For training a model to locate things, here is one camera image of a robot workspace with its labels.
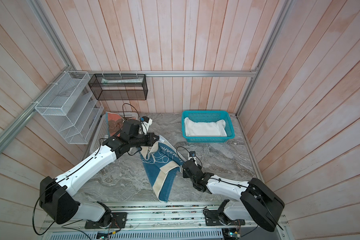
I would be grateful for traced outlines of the teal plastic basket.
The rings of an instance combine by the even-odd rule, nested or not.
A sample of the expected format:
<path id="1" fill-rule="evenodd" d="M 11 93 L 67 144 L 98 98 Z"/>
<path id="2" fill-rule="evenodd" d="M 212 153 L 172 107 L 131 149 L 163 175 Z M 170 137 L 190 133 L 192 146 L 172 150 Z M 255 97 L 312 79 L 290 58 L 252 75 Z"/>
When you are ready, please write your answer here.
<path id="1" fill-rule="evenodd" d="M 187 137 L 185 133 L 184 119 L 189 118 L 194 122 L 217 122 L 225 120 L 227 137 Z M 224 143 L 235 137 L 234 127 L 229 113 L 225 111 L 184 111 L 182 113 L 183 137 L 189 143 Z"/>

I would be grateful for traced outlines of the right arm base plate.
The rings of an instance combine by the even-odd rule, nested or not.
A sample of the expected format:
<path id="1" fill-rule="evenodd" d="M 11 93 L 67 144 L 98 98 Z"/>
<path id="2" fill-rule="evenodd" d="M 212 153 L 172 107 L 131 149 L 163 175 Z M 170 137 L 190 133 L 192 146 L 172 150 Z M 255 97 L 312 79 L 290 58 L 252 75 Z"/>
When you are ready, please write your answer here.
<path id="1" fill-rule="evenodd" d="M 245 220 L 231 220 L 218 210 L 203 209 L 205 223 L 207 226 L 236 226 L 245 225 Z"/>

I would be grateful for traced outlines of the blue patterned towel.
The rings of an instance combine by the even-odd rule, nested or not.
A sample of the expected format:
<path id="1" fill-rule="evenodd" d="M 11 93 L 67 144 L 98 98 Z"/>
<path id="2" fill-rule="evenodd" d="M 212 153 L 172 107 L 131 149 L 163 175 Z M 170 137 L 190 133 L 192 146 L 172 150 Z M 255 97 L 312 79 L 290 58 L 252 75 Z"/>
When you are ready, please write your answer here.
<path id="1" fill-rule="evenodd" d="M 152 147 L 142 147 L 140 157 L 156 197 L 167 202 L 185 158 L 162 136 Z"/>

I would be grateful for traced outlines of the white towel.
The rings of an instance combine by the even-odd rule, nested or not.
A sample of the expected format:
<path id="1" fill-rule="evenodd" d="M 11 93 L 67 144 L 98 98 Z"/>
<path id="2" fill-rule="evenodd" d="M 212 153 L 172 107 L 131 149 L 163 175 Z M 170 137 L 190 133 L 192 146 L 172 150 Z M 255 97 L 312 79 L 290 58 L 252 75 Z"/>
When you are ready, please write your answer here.
<path id="1" fill-rule="evenodd" d="M 187 137 L 227 137 L 225 120 L 217 122 L 194 122 L 189 118 L 184 119 Z"/>

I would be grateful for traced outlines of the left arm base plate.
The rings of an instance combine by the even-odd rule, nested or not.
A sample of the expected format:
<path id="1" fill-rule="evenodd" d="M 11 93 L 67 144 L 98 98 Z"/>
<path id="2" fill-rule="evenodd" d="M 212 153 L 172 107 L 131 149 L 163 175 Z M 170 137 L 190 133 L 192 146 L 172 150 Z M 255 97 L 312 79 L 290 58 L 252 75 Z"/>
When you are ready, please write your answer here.
<path id="1" fill-rule="evenodd" d="M 86 221 L 85 229 L 123 229 L 126 226 L 127 212 L 105 213 L 99 221 Z"/>

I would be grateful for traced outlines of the white laundry basket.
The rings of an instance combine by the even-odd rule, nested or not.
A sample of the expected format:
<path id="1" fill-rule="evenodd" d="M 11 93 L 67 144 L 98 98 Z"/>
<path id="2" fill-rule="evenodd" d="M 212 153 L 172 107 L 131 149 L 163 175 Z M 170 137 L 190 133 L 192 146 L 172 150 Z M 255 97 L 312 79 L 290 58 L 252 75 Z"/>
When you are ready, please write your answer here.
<path id="1" fill-rule="evenodd" d="M 133 112 L 126 112 L 126 113 L 122 113 L 122 112 L 118 112 L 117 114 L 123 116 L 125 119 L 136 119 L 138 117 L 137 113 L 133 113 Z M 109 132 L 108 132 L 108 124 L 106 121 L 106 113 L 101 117 L 99 125 L 95 131 L 95 135 L 94 138 L 91 142 L 91 146 L 89 149 L 89 154 L 94 153 L 100 146 L 100 139 L 107 139 L 109 138 Z"/>

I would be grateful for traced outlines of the red orange towel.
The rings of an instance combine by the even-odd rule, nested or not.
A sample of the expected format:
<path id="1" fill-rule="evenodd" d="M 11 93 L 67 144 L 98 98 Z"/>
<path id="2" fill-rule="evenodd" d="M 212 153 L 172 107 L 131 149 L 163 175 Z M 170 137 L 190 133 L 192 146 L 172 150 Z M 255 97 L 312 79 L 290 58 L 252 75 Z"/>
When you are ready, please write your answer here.
<path id="1" fill-rule="evenodd" d="M 106 112 L 109 136 L 113 136 L 115 134 L 119 136 L 121 133 L 120 130 L 123 128 L 125 120 L 126 119 L 123 116 L 117 113 Z"/>

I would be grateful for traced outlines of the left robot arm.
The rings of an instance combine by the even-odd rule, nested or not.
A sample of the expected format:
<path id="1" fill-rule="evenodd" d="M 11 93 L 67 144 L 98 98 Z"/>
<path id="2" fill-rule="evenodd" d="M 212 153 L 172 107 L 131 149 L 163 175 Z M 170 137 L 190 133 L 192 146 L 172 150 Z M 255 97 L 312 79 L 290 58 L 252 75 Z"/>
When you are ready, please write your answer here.
<path id="1" fill-rule="evenodd" d="M 149 133 L 153 123 L 147 116 L 139 120 L 128 119 L 114 135 L 100 141 L 100 147 L 67 172 L 55 177 L 46 177 L 40 183 L 39 205 L 56 224 L 71 220 L 92 221 L 107 228 L 112 222 L 112 211 L 103 203 L 80 203 L 73 197 L 95 174 L 130 149 L 152 147 L 159 136 Z"/>

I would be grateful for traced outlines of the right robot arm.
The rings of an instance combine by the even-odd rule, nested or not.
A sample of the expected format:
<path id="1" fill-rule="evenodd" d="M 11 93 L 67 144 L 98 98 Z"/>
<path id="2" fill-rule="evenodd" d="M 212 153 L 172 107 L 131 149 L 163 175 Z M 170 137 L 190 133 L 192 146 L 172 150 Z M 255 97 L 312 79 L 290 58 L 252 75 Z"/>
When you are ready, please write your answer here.
<path id="1" fill-rule="evenodd" d="M 218 210 L 207 214 L 212 222 L 229 225 L 237 220 L 253 220 L 260 228 L 274 232 L 285 203 L 261 180 L 233 181 L 212 173 L 188 160 L 183 165 L 183 177 L 192 181 L 193 187 L 203 193 L 227 197 Z"/>

